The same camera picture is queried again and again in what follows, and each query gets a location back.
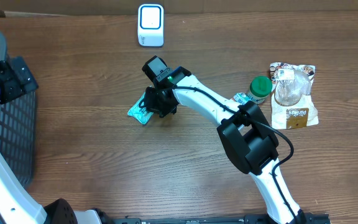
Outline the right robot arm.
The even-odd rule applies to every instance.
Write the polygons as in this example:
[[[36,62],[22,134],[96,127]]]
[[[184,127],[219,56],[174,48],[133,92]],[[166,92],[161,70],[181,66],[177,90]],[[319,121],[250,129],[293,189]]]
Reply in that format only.
[[[278,158],[279,139],[291,141],[273,129],[260,107],[229,100],[202,84],[184,67],[170,68],[162,58],[153,56],[142,71],[152,82],[140,107],[161,118],[186,106],[213,123],[227,158],[235,168],[251,176],[274,223],[305,223],[303,210],[295,202],[284,181]]]

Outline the large teal wipes pack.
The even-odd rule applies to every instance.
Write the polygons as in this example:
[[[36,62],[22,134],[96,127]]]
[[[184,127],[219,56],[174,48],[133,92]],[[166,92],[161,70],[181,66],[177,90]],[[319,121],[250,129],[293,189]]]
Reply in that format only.
[[[140,107],[140,105],[143,105],[144,97],[145,93],[142,94],[142,96],[127,112],[128,116],[135,118],[142,125],[146,125],[154,114],[153,112],[147,111],[146,108]]]

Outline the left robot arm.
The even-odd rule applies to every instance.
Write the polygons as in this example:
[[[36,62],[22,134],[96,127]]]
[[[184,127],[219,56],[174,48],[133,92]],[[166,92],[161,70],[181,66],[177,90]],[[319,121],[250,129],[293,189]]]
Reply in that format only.
[[[13,101],[38,88],[33,75],[16,58],[18,67],[0,60],[0,104]],[[60,198],[47,206],[37,203],[23,188],[0,153],[0,223],[87,223],[101,224],[96,210],[74,211]]]

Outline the beige paper bag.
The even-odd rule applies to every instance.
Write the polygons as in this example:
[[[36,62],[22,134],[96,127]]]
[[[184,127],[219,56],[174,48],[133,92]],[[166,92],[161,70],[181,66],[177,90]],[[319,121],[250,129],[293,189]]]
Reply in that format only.
[[[314,65],[270,64],[273,128],[297,129],[319,124],[311,97],[315,71]]]

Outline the small teal tissue pack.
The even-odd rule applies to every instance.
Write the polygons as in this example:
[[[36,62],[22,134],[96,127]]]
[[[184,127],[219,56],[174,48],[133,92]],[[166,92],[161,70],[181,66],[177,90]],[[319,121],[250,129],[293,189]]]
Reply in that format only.
[[[236,93],[232,97],[232,101],[235,101],[237,103],[240,103],[241,105],[244,105],[250,101],[250,98],[245,93]]]

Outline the green lid white jar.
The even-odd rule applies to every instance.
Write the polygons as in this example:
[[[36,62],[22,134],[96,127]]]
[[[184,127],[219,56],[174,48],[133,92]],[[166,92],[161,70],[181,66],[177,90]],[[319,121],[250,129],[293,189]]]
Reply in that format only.
[[[272,91],[272,81],[265,76],[255,77],[249,85],[246,96],[256,104],[261,104]]]

